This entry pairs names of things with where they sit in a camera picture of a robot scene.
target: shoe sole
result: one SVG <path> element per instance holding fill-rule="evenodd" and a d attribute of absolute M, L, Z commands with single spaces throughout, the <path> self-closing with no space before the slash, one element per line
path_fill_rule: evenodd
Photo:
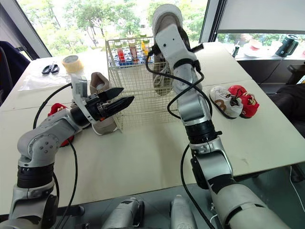
<path fill-rule="evenodd" d="M 244 116 L 243 114 L 241 114 L 241 115 L 239 115 L 239 116 L 242 117 L 242 118 L 245 118 L 245 119 L 252 118 L 252 117 L 246 117 L 246 116 Z"/>
<path fill-rule="evenodd" d="M 182 26 L 182 13 L 180 11 L 180 9 L 172 4 L 164 4 L 162 6 L 159 6 L 155 12 L 153 13 L 153 18 L 152 18 L 152 31 L 153 31 L 153 36 L 156 36 L 156 31 L 159 30 L 159 26 L 158 28 L 156 28 L 156 24 L 159 20 L 162 20 L 162 18 L 166 15 L 166 14 L 173 14 L 176 16 L 176 18 L 178 19 L 178 22 L 180 24 L 180 26 Z"/>
<path fill-rule="evenodd" d="M 224 117 L 226 117 L 226 118 L 228 118 L 228 119 L 236 119 L 236 118 L 233 118 L 233 117 L 230 117 L 230 116 L 228 116 L 222 109 L 220 109 L 220 107 L 216 104 L 216 103 L 214 103 L 214 101 L 213 101 L 213 99 L 211 98 L 211 96 L 209 96 L 210 97 L 210 100 L 212 101 L 212 103 L 217 107 L 217 109 L 224 115 Z"/>

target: floor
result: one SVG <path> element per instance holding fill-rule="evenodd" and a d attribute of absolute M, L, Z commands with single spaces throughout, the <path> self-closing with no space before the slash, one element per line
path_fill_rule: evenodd
<path fill-rule="evenodd" d="M 301 168 L 305 171 L 305 163 L 301 164 Z M 303 229 L 305 213 L 302 211 L 297 195 L 289 182 L 289 172 L 289 167 L 278 168 L 261 174 L 257 178 L 244 180 L 241 183 L 248 186 L 260 197 L 290 228 Z M 215 214 L 215 211 L 211 210 L 209 192 L 200 189 L 196 184 L 191 184 L 188 187 L 204 213 L 210 219 Z M 305 181 L 295 184 L 295 187 L 301 199 L 305 202 Z M 70 217 L 64 228 L 80 229 L 82 228 L 81 224 L 89 223 L 88 228 L 100 229 L 102 222 L 107 219 L 112 210 L 122 200 L 136 197 L 145 202 L 145 227 L 169 229 L 169 203 L 178 194 L 188 200 L 197 227 L 207 229 L 208 226 L 195 209 L 182 186 L 84 204 L 82 206 L 86 209 L 85 214 L 82 217 Z M 217 218 L 213 219 L 213 224 L 216 228 L 221 228 Z"/>

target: black cable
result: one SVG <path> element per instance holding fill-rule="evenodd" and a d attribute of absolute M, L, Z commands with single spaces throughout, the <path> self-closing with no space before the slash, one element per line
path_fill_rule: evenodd
<path fill-rule="evenodd" d="M 56 90 L 55 92 L 53 92 L 53 93 L 52 93 L 52 94 L 51 94 L 51 95 L 41 104 L 41 106 L 39 107 L 38 112 L 36 113 L 35 118 L 34 118 L 33 129 L 36 128 L 36 126 L 37 126 L 37 121 L 38 121 L 38 117 L 39 117 L 41 111 L 43 110 L 43 108 L 45 107 L 45 105 L 48 103 L 48 101 L 49 101 L 55 94 L 57 94 L 57 93 L 60 92 L 61 90 L 65 89 L 66 87 L 69 87 L 69 86 L 71 86 L 71 85 L 72 85 L 71 83 L 68 83 L 68 84 L 64 85 L 63 87 L 59 88 L 58 90 Z M 58 180 L 57 180 L 57 177 L 56 177 L 55 173 L 53 173 L 53 178 L 54 178 L 55 187 L 56 187 L 56 195 L 57 195 L 57 197 L 58 197 L 58 199 L 59 199 L 59 194 L 60 194 L 60 192 L 59 192 L 59 184 L 58 184 Z"/>
<path fill-rule="evenodd" d="M 33 129 L 36 128 L 37 121 L 38 121 L 38 117 L 39 117 L 41 111 L 43 110 L 43 108 L 45 107 L 45 105 L 48 103 L 48 101 L 49 101 L 55 94 L 57 94 L 58 92 L 60 92 L 61 90 L 65 89 L 66 87 L 69 87 L 69 86 L 72 86 L 72 84 L 71 84 L 71 83 L 68 83 L 68 84 L 62 86 L 61 88 L 57 89 L 55 92 L 53 92 L 53 93 L 52 93 L 52 94 L 51 94 L 51 95 L 41 104 L 41 106 L 40 106 L 39 109 L 38 109 L 38 112 L 36 113 L 35 119 L 34 119 Z M 71 142 L 69 139 L 67 139 L 67 140 L 68 140 L 68 142 L 69 142 L 69 144 L 70 144 L 70 146 L 71 146 L 71 148 L 72 148 L 72 150 L 73 150 L 74 157 L 75 157 L 75 181 L 74 181 L 74 187 L 73 187 L 73 192 L 72 192 L 71 199 L 70 199 L 70 201 L 69 201 L 68 206 L 66 207 L 66 210 L 65 210 L 65 212 L 64 212 L 64 214 L 63 214 L 61 220 L 60 220 L 59 223 L 57 224 L 56 229 L 59 228 L 60 224 L 62 223 L 63 219 L 65 218 L 65 216 L 66 216 L 66 214 L 67 214 L 67 212 L 68 212 L 68 210 L 69 210 L 69 208 L 70 208 L 70 206 L 71 206 L 71 203 L 72 203 L 73 198 L 74 198 L 75 190 L 76 190 L 76 185 L 77 185 L 77 176 L 78 176 L 77 155 L 76 155 L 76 151 L 75 151 L 75 148 L 74 148 L 72 142 Z M 60 190 L 59 190 L 59 184 L 58 184 L 58 180 L 57 180 L 57 177 L 56 177 L 55 173 L 53 173 L 53 178 L 54 178 L 54 182 L 55 182 L 55 186 L 56 186 L 56 195 L 58 196 L 58 199 L 59 199 L 59 197 L 60 197 Z"/>
<path fill-rule="evenodd" d="M 54 182 L 55 182 L 55 186 L 56 186 L 56 195 L 59 200 L 59 184 L 58 184 L 58 180 L 57 180 L 57 177 L 54 172 L 53 172 L 53 178 L 54 178 Z"/>
<path fill-rule="evenodd" d="M 207 101 L 207 103 L 208 103 L 208 105 L 209 105 L 209 109 L 210 109 L 210 114 L 211 114 L 211 116 L 212 116 L 212 114 L 213 114 L 213 112 L 212 112 L 212 104 L 211 104 L 209 98 L 206 96 L 206 94 L 205 94 L 202 90 L 200 90 L 198 87 L 196 87 L 197 84 L 199 84 L 202 80 L 204 80 L 204 74 L 203 74 L 200 70 L 196 69 L 196 71 L 201 75 L 201 78 L 200 78 L 198 81 L 196 81 L 194 84 L 192 84 L 192 83 L 190 83 L 190 82 L 188 82 L 188 81 L 186 81 L 186 80 L 184 80 L 184 79 L 175 77 L 175 76 L 173 76 L 173 75 L 169 75 L 169 74 L 166 74 L 166 73 L 160 73 L 160 72 L 153 71 L 153 70 L 151 70 L 151 69 L 149 68 L 149 66 L 148 66 L 148 59 L 149 59 L 150 56 L 152 56 L 152 54 L 153 54 L 152 51 L 150 51 L 150 52 L 148 53 L 148 56 L 147 56 L 146 60 L 145 60 L 145 66 L 146 66 L 146 69 L 147 69 L 149 72 L 151 72 L 151 73 L 153 73 L 153 74 L 157 74 L 157 75 L 162 75 L 162 76 L 165 76 L 165 77 L 168 77 L 168 78 L 172 78 L 172 79 L 178 80 L 178 81 L 180 81 L 180 82 L 183 82 L 183 83 L 189 85 L 188 88 L 186 88 L 186 89 L 183 90 L 181 93 L 179 93 L 178 95 L 176 95 L 176 96 L 168 103 L 168 105 L 167 105 L 167 111 L 168 111 L 171 115 L 173 115 L 174 117 L 180 119 L 179 116 L 177 116 L 176 114 L 174 114 L 174 113 L 170 110 L 170 106 L 171 106 L 180 96 L 182 96 L 184 93 L 186 93 L 187 91 L 189 91 L 189 90 L 191 90 L 192 88 L 194 88 L 194 89 L 195 89 L 196 91 L 198 91 L 198 92 L 205 98 L 205 100 Z M 194 199 L 194 197 L 191 195 L 190 191 L 188 190 L 188 188 L 187 188 L 187 186 L 186 186 L 186 184 L 185 184 L 184 176 L 183 176 L 183 163 L 184 163 L 184 158 L 185 158 L 185 155 L 186 155 L 186 152 L 187 152 L 188 148 L 189 148 L 189 145 L 187 145 L 187 147 L 186 147 L 185 150 L 184 150 L 184 153 L 183 153 L 182 158 L 181 158 L 181 164 L 180 164 L 180 175 L 181 175 L 182 185 L 183 185 L 183 187 L 184 187 L 184 189 L 185 189 L 187 195 L 189 196 L 189 198 L 191 199 L 191 201 L 194 203 L 195 207 L 197 208 L 199 214 L 202 216 L 202 218 L 203 218 L 204 221 L 206 222 L 206 224 L 210 227 L 210 229 L 215 229 L 215 227 L 212 225 L 212 223 L 210 223 L 209 219 L 206 217 L 206 215 L 204 214 L 204 212 L 201 210 L 201 208 L 199 207 L 198 203 L 196 202 L 196 200 Z"/>
<path fill-rule="evenodd" d="M 268 80 L 271 76 L 272 76 L 272 74 L 275 72 L 275 70 L 277 69 L 277 67 L 280 65 L 280 63 L 282 62 L 282 59 L 283 58 L 281 58 L 281 60 L 280 60 L 280 62 L 276 65 L 276 67 L 273 69 L 273 71 L 268 75 L 268 77 L 267 78 L 265 78 L 263 81 L 261 81 L 258 85 L 261 85 L 263 82 L 265 82 L 266 80 Z"/>
<path fill-rule="evenodd" d="M 204 80 L 204 75 L 202 74 L 202 72 L 198 72 L 201 75 L 201 78 L 196 81 L 192 86 L 186 88 L 185 90 L 183 90 L 182 92 L 180 92 L 179 94 L 176 95 L 176 97 L 174 97 L 167 105 L 167 111 L 174 117 L 181 119 L 181 117 L 175 115 L 171 110 L 170 107 L 171 105 L 180 97 L 182 96 L 184 93 L 186 93 L 187 91 L 191 90 L 192 88 L 194 88 L 198 83 L 200 83 L 202 80 Z"/>
<path fill-rule="evenodd" d="M 192 83 L 190 83 L 190 82 L 188 82 L 188 81 L 186 81 L 186 80 L 184 80 L 184 79 L 182 79 L 182 78 L 179 78 L 179 77 L 176 77 L 176 76 L 173 76 L 173 75 L 170 75 L 170 74 L 166 74 L 166 73 L 161 73 L 161 72 L 153 71 L 153 70 L 151 70 L 151 69 L 149 68 L 149 66 L 148 66 L 148 59 L 149 59 L 149 57 L 152 56 L 152 55 L 153 55 L 153 53 L 152 53 L 152 51 L 150 51 L 150 52 L 148 53 L 148 56 L 146 57 L 146 60 L 145 60 L 146 69 L 147 69 L 150 73 L 153 73 L 153 74 L 156 74 L 156 75 L 162 75 L 162 76 L 165 76 L 165 77 L 174 79 L 174 80 L 178 80 L 178 81 L 183 82 L 183 83 L 185 83 L 185 84 L 187 84 L 187 85 L 190 86 L 190 87 L 188 87 L 187 89 L 185 89 L 184 91 L 182 91 L 181 93 L 179 93 L 175 98 L 173 98 L 173 99 L 169 102 L 169 105 L 167 106 L 168 112 L 169 112 L 172 116 L 174 116 L 174 117 L 180 119 L 179 116 L 177 116 L 176 114 L 174 114 L 174 113 L 169 109 L 169 106 L 170 106 L 174 101 L 176 101 L 181 95 L 183 95 L 183 94 L 186 93 L 187 91 L 189 91 L 189 90 L 191 90 L 192 88 L 194 88 L 194 89 L 195 89 L 196 91 L 198 91 L 198 92 L 205 98 L 205 100 L 207 101 L 207 103 L 208 103 L 208 105 L 209 105 L 210 114 L 211 114 L 211 116 L 212 116 L 213 110 L 212 110 L 212 104 L 211 104 L 209 98 L 206 96 L 206 94 L 205 94 L 202 90 L 200 90 L 198 87 L 196 87 L 196 85 L 197 85 L 198 83 L 200 83 L 200 82 L 204 79 L 203 73 L 202 73 L 201 71 L 197 70 L 197 72 L 201 75 L 201 79 L 198 80 L 197 82 L 195 82 L 194 84 L 192 84 Z"/>
<path fill-rule="evenodd" d="M 191 199 L 191 201 L 193 202 L 193 204 L 195 205 L 195 207 L 197 208 L 199 214 L 202 216 L 202 218 L 204 219 L 204 221 L 206 222 L 206 224 L 210 227 L 210 229 L 215 229 L 215 227 L 213 226 L 212 223 L 210 223 L 209 219 L 206 217 L 206 215 L 204 214 L 204 212 L 201 210 L 201 208 L 199 207 L 199 205 L 197 204 L 196 200 L 194 199 L 194 197 L 191 195 L 189 189 L 187 188 L 186 184 L 185 184 L 185 180 L 184 180 L 184 176 L 183 176 L 183 163 L 184 163 L 184 158 L 186 155 L 187 150 L 189 149 L 189 145 L 187 145 L 187 147 L 185 148 L 183 154 L 182 154 L 182 158 L 181 158 L 181 163 L 180 163 L 180 175 L 181 175 L 181 181 L 182 181 L 182 185 L 187 193 L 187 195 L 189 196 L 189 198 Z"/>
<path fill-rule="evenodd" d="M 71 83 L 68 83 L 68 84 L 62 86 L 61 88 L 57 89 L 55 92 L 53 92 L 53 93 L 52 93 L 52 94 L 51 94 L 51 95 L 41 104 L 41 106 L 39 107 L 38 112 L 37 112 L 37 114 L 36 114 L 36 116 L 35 116 L 35 119 L 34 119 L 33 129 L 36 128 L 38 117 L 39 117 L 41 111 L 43 110 L 43 108 L 45 107 L 45 105 L 48 103 L 48 101 L 49 101 L 55 94 L 57 94 L 58 92 L 60 92 L 61 90 L 65 89 L 66 87 L 69 87 L 69 86 L 72 86 L 72 84 L 71 84 Z"/>
<path fill-rule="evenodd" d="M 74 195 L 75 195 L 75 191 L 76 191 L 76 186 L 77 186 L 78 166 L 77 166 L 77 155 L 76 155 L 76 150 L 75 150 L 75 148 L 74 148 L 72 142 L 71 142 L 69 139 L 67 139 L 67 140 L 68 140 L 68 142 L 69 142 L 69 144 L 70 144 L 70 146 L 71 146 L 71 148 L 72 148 L 72 150 L 73 150 L 73 154 L 74 154 L 74 159 L 75 159 L 75 180 L 74 180 L 74 187 L 73 187 L 73 191 L 72 191 L 72 195 L 71 195 L 69 204 L 68 204 L 68 206 L 66 207 L 66 209 L 65 209 L 65 211 L 64 211 L 64 213 L 63 213 L 63 215 L 62 215 L 60 221 L 59 221 L 58 224 L 56 225 L 56 228 L 55 228 L 55 229 L 58 229 L 58 228 L 59 228 L 59 226 L 60 226 L 60 224 L 62 223 L 63 219 L 64 219 L 65 216 L 67 215 L 67 212 L 68 212 L 69 208 L 71 207 L 71 203 L 72 203 L 72 201 L 73 201 L 73 198 L 74 198 Z"/>
<path fill-rule="evenodd" d="M 69 218 L 70 218 L 70 216 L 68 216 L 67 219 L 64 221 L 64 223 L 63 223 L 61 229 L 63 229 L 63 227 L 66 225 L 66 223 L 68 222 Z"/>

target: gray wall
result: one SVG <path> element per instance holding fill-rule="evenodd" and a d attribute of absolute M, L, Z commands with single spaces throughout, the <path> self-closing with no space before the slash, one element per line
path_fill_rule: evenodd
<path fill-rule="evenodd" d="M 273 71 L 280 60 L 242 60 L 238 63 L 257 82 L 260 83 Z M 286 83 L 291 76 L 287 66 L 290 64 L 303 64 L 304 60 L 283 59 L 272 76 L 265 83 Z"/>

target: wire basket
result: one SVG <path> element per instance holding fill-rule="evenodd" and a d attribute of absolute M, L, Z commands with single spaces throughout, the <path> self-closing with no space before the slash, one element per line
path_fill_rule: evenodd
<path fill-rule="evenodd" d="M 145 58 L 152 46 L 153 37 L 106 41 L 111 87 L 124 88 L 119 97 L 131 95 L 135 97 L 128 108 L 114 116 L 114 120 L 121 130 L 139 125 L 178 120 L 171 116 L 166 109 L 168 103 L 175 96 L 173 81 L 159 75 L 155 77 L 145 67 Z M 165 63 L 154 62 L 153 57 L 151 57 L 149 67 L 160 72 L 164 69 Z M 171 110 L 177 113 L 176 103 L 172 104 Z"/>

